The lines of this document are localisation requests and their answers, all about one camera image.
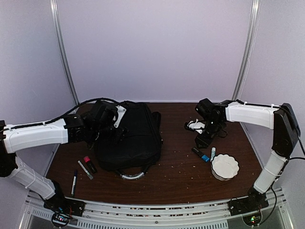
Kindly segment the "white marker teal label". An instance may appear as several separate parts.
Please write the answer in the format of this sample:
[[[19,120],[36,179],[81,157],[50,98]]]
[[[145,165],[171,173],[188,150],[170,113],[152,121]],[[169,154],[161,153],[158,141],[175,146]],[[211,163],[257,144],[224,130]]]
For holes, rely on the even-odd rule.
[[[215,157],[215,154],[216,154],[216,148],[215,148],[215,147],[212,147],[212,149],[211,149],[210,162],[213,161],[213,159],[214,159],[214,157]]]

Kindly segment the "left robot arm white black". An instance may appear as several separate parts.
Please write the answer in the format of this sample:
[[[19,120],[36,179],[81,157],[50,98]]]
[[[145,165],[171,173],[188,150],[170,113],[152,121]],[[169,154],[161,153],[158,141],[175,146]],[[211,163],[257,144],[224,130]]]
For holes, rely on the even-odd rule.
[[[51,144],[86,142],[92,146],[100,138],[108,138],[119,130],[127,109],[110,99],[95,99],[84,114],[65,114],[49,121],[23,125],[0,122],[0,176],[14,179],[43,199],[51,208],[64,212],[69,204],[59,183],[47,179],[25,164],[16,152]]]

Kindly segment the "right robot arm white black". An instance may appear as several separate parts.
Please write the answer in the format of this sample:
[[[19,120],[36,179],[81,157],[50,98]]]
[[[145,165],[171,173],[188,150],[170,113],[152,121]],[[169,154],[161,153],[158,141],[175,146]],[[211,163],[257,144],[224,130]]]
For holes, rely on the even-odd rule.
[[[228,135],[230,124],[240,124],[262,171],[248,190],[244,206],[255,210],[267,191],[281,180],[296,145],[301,128],[290,104],[250,104],[240,100],[213,103],[202,99],[195,107],[199,118],[188,121],[185,128],[196,133],[195,146],[207,149]]]

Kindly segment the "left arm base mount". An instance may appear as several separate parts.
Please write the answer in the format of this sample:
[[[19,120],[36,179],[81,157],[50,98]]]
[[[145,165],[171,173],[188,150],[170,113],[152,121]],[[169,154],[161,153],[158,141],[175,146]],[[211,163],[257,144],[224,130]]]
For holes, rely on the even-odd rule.
[[[66,227],[69,223],[81,217],[84,212],[83,201],[66,198],[61,205],[52,204],[49,200],[43,201],[43,207],[52,211],[51,223],[56,228]]]

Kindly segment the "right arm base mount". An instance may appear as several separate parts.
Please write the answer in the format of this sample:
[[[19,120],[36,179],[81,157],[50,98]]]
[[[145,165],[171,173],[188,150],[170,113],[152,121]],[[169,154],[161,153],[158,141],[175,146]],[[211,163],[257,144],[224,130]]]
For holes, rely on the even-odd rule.
[[[249,197],[231,198],[228,208],[231,216],[242,216],[245,225],[250,227],[259,226],[263,221],[262,209],[269,206],[267,200],[251,200]]]

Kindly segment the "black student bag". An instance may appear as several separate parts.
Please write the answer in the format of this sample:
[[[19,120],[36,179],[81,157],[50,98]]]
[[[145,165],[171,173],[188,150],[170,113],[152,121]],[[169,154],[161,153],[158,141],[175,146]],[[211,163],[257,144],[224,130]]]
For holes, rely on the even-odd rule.
[[[125,113],[119,127],[108,138],[94,144],[98,165],[122,179],[137,180],[161,157],[161,113],[152,112],[146,103],[123,101]]]

